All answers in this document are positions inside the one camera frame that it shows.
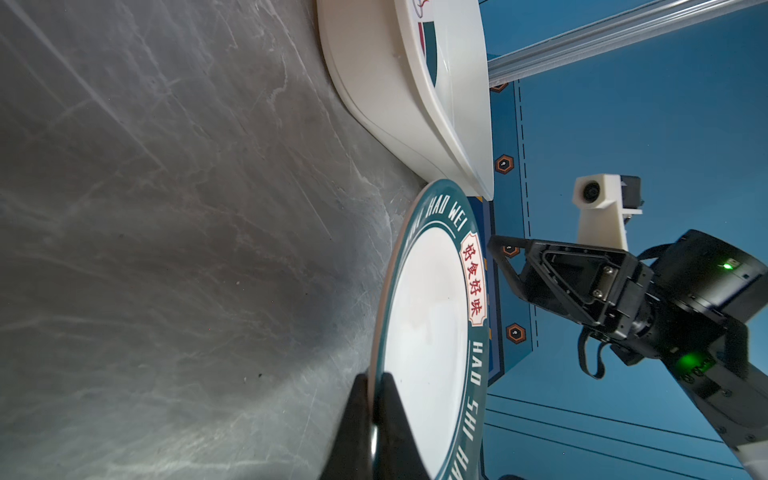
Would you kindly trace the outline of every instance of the gray marble surface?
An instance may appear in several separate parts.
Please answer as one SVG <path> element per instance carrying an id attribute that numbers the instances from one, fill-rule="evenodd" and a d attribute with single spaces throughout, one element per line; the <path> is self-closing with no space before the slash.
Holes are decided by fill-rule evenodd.
<path id="1" fill-rule="evenodd" d="M 312 0 L 0 0 L 0 478 L 315 478 L 422 182 Z"/>

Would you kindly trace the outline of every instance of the camera lens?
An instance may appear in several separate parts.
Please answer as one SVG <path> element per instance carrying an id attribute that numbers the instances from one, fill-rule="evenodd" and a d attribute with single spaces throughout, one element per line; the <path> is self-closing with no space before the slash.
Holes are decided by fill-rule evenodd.
<path id="1" fill-rule="evenodd" d="M 584 192 L 581 195 L 588 204 L 593 203 L 600 196 L 600 184 L 598 182 L 589 182 L 584 186 Z"/>

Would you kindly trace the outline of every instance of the plate center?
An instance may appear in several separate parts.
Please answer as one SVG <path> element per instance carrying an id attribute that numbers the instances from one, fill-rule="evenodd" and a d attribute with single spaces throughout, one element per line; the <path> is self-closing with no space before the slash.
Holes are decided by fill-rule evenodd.
<path id="1" fill-rule="evenodd" d="M 384 371 L 392 373 L 422 462 L 434 478 L 449 453 L 467 370 L 464 272 L 453 239 L 427 229 L 403 261 L 392 296 Z"/>

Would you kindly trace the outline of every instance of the plate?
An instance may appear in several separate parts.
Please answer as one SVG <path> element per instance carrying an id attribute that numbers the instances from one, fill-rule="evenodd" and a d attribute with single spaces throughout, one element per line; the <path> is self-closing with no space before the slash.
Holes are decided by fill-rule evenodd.
<path id="1" fill-rule="evenodd" d="M 427 185 L 389 261 L 371 353 L 371 408 L 392 373 L 431 478 L 476 469 L 488 382 L 488 296 L 478 226 L 450 180 Z"/>

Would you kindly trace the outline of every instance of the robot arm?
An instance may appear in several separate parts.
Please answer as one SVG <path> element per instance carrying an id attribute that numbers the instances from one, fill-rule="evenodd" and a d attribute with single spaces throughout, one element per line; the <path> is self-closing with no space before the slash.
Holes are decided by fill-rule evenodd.
<path id="1" fill-rule="evenodd" d="M 696 230 L 629 253 L 624 225 L 641 213 L 637 177 L 579 178 L 574 203 L 579 243 L 491 237 L 512 292 L 582 325 L 579 361 L 593 378 L 605 374 L 605 346 L 628 366 L 659 359 L 753 478 L 768 480 L 768 376 L 749 363 L 746 326 L 768 303 L 768 266 Z M 525 250 L 519 274 L 509 247 Z M 601 342 L 594 374 L 590 338 Z"/>

